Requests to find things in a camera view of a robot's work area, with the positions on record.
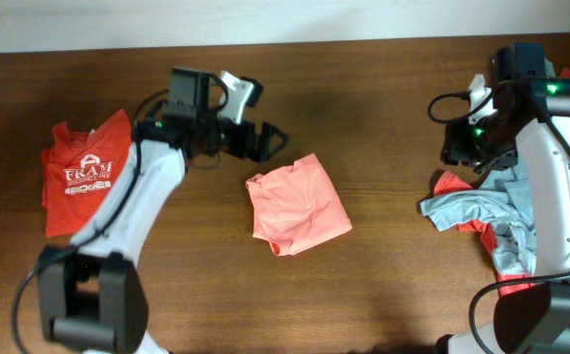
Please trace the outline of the folded red t-shirt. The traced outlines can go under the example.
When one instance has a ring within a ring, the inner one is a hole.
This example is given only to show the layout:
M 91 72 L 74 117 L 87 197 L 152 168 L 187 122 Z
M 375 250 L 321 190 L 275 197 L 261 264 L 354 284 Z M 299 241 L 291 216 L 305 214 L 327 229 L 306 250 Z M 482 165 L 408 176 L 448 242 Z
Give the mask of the folded red t-shirt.
M 96 213 L 125 166 L 132 125 L 121 109 L 88 132 L 61 122 L 52 136 L 53 146 L 40 155 L 48 238 L 78 232 Z

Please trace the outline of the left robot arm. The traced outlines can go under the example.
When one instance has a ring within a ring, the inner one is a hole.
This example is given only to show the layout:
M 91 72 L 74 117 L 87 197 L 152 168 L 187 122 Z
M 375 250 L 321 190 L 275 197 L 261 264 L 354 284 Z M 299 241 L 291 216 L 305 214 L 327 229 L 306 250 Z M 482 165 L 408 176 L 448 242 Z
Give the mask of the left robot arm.
M 288 145 L 275 126 L 244 118 L 262 92 L 256 79 L 176 67 L 168 88 L 140 103 L 117 182 L 69 245 L 45 247 L 29 273 L 46 341 L 80 353 L 163 352 L 147 331 L 143 245 L 195 157 L 264 162 Z

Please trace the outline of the grey t-shirt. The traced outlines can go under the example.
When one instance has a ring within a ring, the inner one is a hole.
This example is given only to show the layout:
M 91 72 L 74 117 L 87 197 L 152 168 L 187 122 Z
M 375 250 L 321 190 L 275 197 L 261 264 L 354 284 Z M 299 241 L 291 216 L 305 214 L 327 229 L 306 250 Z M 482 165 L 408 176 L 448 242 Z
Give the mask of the grey t-shirt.
M 535 274 L 537 228 L 524 161 L 503 171 L 490 171 L 477 189 L 466 185 L 458 192 L 436 193 L 420 203 L 420 211 L 439 231 L 471 221 L 491 226 L 497 273 Z

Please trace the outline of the salmon pink t-shirt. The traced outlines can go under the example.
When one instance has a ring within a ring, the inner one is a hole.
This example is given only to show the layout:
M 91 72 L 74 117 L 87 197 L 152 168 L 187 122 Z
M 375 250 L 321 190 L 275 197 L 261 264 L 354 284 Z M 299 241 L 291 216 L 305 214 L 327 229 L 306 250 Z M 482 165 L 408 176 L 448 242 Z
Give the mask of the salmon pink t-shirt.
M 277 257 L 295 256 L 353 229 L 322 164 L 313 153 L 246 181 L 253 237 Z

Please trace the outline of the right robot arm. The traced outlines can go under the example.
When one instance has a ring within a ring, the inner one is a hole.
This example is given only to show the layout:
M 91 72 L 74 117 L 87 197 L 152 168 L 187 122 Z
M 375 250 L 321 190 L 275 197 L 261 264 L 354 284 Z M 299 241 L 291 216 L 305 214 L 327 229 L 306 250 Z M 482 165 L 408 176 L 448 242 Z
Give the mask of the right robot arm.
M 531 277 L 512 279 L 489 324 L 447 334 L 438 353 L 570 353 L 570 79 L 547 72 L 543 47 L 516 42 L 460 93 L 469 111 L 444 121 L 443 162 L 476 173 L 524 164 L 538 231 Z

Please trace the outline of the red printed t-shirt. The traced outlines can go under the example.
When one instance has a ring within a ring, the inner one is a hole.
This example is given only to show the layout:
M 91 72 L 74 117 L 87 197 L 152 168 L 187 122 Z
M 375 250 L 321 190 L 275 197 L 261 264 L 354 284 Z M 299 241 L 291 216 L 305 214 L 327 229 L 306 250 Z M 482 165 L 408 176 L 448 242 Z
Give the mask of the red printed t-shirt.
M 524 161 L 530 181 L 530 193 L 537 228 L 537 265 L 534 275 L 500 275 L 500 295 L 525 290 L 532 277 L 555 275 L 570 270 L 570 168 L 564 148 L 547 126 L 531 121 L 515 138 L 519 161 Z M 434 194 L 458 192 L 468 185 L 446 171 L 437 180 Z M 495 247 L 492 227 L 479 221 L 454 226 L 460 231 L 477 231 L 492 257 Z

